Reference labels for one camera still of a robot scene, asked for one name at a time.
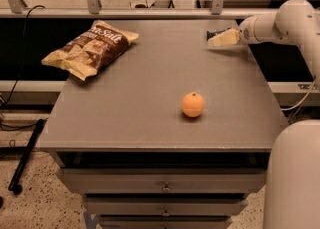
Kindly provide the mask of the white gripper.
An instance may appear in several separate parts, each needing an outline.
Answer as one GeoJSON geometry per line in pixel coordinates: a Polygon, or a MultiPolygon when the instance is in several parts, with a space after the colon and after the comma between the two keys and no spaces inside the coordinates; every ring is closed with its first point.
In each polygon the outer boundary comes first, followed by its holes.
{"type": "Polygon", "coordinates": [[[207,41],[215,47],[235,45],[239,41],[244,44],[259,44],[261,40],[256,33],[258,19],[258,16],[248,17],[240,23],[239,31],[231,28],[207,41]]]}

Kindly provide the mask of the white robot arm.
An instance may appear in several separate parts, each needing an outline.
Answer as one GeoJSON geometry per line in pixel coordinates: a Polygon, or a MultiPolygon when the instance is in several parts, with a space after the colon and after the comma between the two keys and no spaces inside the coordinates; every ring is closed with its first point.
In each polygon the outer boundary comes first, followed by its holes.
{"type": "MultiPolygon", "coordinates": [[[[207,34],[216,47],[273,42],[295,45],[320,84],[320,21],[306,0],[245,19],[237,29],[207,34]]],[[[320,121],[284,129],[273,144],[266,176],[263,229],[320,229],[320,121]]]]}

